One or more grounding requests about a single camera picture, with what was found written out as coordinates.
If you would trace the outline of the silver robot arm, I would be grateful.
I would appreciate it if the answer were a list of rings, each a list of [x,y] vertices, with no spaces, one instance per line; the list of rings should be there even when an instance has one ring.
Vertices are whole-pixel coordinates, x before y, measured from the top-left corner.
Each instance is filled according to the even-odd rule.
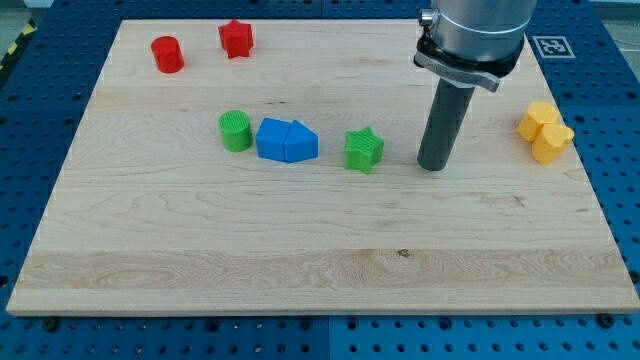
[[[414,63],[461,88],[495,92],[515,67],[536,0],[433,0]]]

